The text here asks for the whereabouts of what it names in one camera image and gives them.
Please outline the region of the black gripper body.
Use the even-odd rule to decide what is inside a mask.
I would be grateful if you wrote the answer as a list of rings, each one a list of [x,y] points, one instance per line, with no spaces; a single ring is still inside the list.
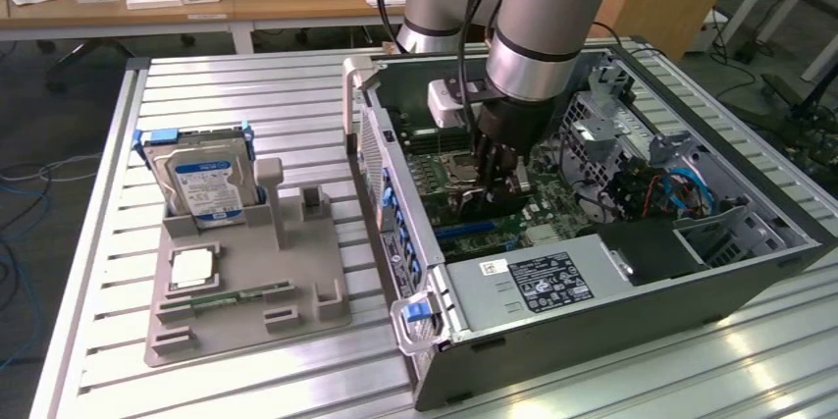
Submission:
[[[488,100],[477,118],[476,152],[484,157],[497,146],[529,158],[532,148],[542,140],[556,114],[556,103],[520,101],[512,98]]]

